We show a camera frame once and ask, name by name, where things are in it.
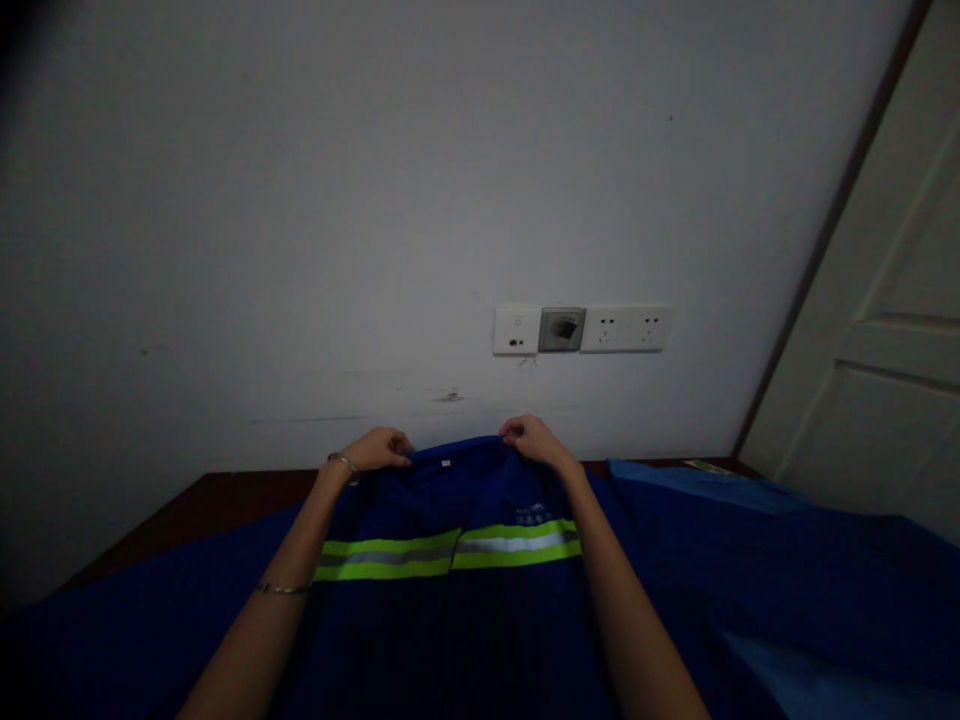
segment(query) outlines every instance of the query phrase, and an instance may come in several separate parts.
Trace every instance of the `hand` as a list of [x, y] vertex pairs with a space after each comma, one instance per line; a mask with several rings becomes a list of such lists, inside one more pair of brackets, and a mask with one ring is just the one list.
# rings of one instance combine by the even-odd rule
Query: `hand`
[[407, 436], [395, 428], [374, 428], [359, 440], [350, 443], [343, 454], [357, 470], [379, 470], [382, 467], [410, 467], [413, 446]]
[[510, 447], [520, 451], [524, 457], [546, 463], [554, 470], [576, 458], [557, 439], [547, 424], [535, 415], [521, 415], [507, 420], [497, 433]]

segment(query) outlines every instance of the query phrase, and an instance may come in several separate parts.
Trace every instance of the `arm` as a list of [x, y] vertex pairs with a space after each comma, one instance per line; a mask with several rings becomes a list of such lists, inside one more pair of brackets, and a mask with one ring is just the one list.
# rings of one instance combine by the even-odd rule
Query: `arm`
[[[358, 470], [376, 470], [387, 465], [409, 465], [400, 453], [410, 450], [410, 441], [399, 430], [376, 428], [343, 454]], [[350, 469], [339, 460], [328, 461], [320, 468], [313, 490], [263, 574], [264, 581], [282, 588], [310, 584], [333, 506], [349, 478]], [[265, 717], [293, 646], [306, 598], [306, 594], [254, 592], [177, 717]]]
[[620, 547], [586, 472], [539, 418], [500, 428], [508, 445], [550, 465], [573, 509], [600, 635], [625, 718], [709, 718], [670, 635]]

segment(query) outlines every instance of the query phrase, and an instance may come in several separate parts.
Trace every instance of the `wrist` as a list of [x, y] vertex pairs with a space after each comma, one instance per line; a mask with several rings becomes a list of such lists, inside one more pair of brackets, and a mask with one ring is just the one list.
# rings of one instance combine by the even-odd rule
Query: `wrist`
[[570, 453], [566, 453], [549, 465], [564, 482], [575, 480], [577, 477], [584, 475], [583, 465]]
[[353, 472], [345, 462], [337, 459], [327, 460], [317, 473], [314, 487], [332, 487], [339, 492], [346, 487], [352, 477]]

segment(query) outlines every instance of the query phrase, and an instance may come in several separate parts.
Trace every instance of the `electrical outlet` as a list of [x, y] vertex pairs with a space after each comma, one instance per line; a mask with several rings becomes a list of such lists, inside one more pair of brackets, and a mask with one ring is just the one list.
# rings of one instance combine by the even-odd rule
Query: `electrical outlet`
[[667, 344], [673, 315], [669, 305], [587, 308], [580, 352], [659, 352]]
[[493, 321], [494, 355], [535, 355], [540, 340], [540, 308], [498, 307]]

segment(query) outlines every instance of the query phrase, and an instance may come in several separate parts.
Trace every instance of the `silver reflective strip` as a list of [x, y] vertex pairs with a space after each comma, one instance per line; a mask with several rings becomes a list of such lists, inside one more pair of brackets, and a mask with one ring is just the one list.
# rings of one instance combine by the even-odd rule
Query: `silver reflective strip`
[[416, 560], [441, 560], [453, 555], [453, 545], [442, 545], [424, 550], [407, 550], [405, 553], [391, 553], [383, 550], [367, 550], [366, 552], [351, 553], [349, 555], [321, 555], [317, 565], [320, 567], [337, 567], [339, 565], [356, 565], [357, 563], [375, 562], [384, 565], [403, 565]]
[[538, 538], [477, 538], [457, 543], [458, 553], [467, 552], [517, 552], [519, 550], [544, 550], [555, 545], [564, 545], [579, 540], [576, 530], [541, 535]]

